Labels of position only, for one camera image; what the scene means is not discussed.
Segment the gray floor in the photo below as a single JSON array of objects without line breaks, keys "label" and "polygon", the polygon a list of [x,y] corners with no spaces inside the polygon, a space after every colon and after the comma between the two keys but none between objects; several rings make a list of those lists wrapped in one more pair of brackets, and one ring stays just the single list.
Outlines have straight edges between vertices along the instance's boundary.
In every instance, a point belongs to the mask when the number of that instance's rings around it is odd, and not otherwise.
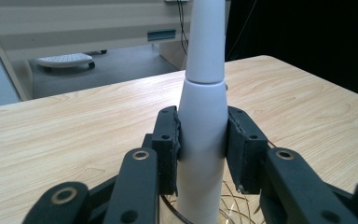
[{"label": "gray floor", "polygon": [[95,68],[87,64],[73,68],[53,68],[46,72],[42,66],[30,61],[34,73],[34,98],[42,98],[70,91],[81,91],[103,85],[152,77],[175,72],[177,69],[159,56],[159,45],[109,49],[87,52]]}]

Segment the wire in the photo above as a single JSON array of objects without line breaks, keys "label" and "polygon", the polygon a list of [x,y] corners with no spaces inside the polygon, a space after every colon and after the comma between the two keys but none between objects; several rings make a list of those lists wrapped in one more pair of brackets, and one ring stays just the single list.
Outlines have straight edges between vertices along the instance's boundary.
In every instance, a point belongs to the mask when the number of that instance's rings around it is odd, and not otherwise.
[{"label": "wire", "polygon": [[187,218],[185,218],[182,214],[180,214],[173,206],[172,204],[168,201],[167,197],[164,195],[160,195],[162,201],[165,203],[165,205],[167,205],[167,207],[170,209],[170,211],[176,216],[178,217],[183,223],[185,224],[193,224],[191,221],[189,221]]},{"label": "wire", "polygon": [[242,32],[245,30],[245,27],[246,27],[246,25],[248,24],[249,18],[251,18],[251,15],[252,15],[252,13],[253,13],[253,11],[254,11],[254,9],[255,9],[255,4],[256,4],[256,3],[257,3],[257,0],[255,0],[254,4],[253,4],[253,6],[252,6],[251,12],[249,12],[249,15],[248,15],[248,17],[246,18],[245,24],[242,26],[242,29],[241,29],[241,31],[240,31],[240,34],[238,35],[237,39],[235,40],[234,45],[232,46],[231,50],[229,51],[229,53],[228,53],[228,55],[227,55],[227,57],[226,57],[226,61],[227,61],[227,59],[229,58],[229,56],[231,55],[231,53],[232,53],[232,51],[234,50],[235,46],[238,44],[238,41],[239,41],[240,38],[241,38]]},{"label": "wire", "polygon": [[185,34],[185,29],[184,29],[185,16],[184,16],[184,13],[183,13],[183,3],[182,3],[182,0],[176,0],[176,3],[178,4],[180,26],[181,26],[181,29],[182,29],[181,35],[180,35],[180,41],[182,43],[182,49],[185,52],[185,55],[187,55],[187,51],[186,51],[184,40],[183,40],[183,38],[185,38],[185,41],[186,41],[186,43],[188,45],[188,40],[187,40],[187,36]]}]

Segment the wooden table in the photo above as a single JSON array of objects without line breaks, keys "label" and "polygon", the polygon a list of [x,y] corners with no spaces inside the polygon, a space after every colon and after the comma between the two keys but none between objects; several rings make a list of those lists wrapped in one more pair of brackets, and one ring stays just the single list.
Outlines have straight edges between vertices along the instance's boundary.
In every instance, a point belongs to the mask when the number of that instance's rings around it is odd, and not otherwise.
[{"label": "wooden table", "polygon": [[[274,58],[226,64],[228,103],[275,145],[298,151],[352,192],[358,182],[358,94]],[[65,181],[90,188],[116,175],[123,155],[178,105],[184,72],[0,106],[0,223],[20,223]]]}]

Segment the white pole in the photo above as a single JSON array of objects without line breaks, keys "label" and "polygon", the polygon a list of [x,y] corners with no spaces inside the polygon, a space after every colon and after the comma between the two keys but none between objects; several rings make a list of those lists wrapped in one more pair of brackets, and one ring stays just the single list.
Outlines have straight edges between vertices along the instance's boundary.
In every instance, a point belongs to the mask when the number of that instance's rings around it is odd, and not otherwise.
[{"label": "white pole", "polygon": [[178,110],[178,211],[197,224],[217,223],[219,213],[227,127],[225,5],[225,0],[194,0]]}]

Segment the round white base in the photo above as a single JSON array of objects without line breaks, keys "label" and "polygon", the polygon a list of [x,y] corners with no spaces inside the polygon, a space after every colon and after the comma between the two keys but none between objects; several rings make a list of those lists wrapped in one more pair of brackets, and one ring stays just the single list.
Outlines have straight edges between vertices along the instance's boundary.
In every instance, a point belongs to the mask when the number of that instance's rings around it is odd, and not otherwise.
[{"label": "round white base", "polygon": [[84,63],[88,63],[89,67],[91,68],[93,68],[94,66],[94,61],[92,60],[92,57],[84,53],[65,54],[60,56],[39,58],[35,61],[37,64],[49,68],[75,67]]}]

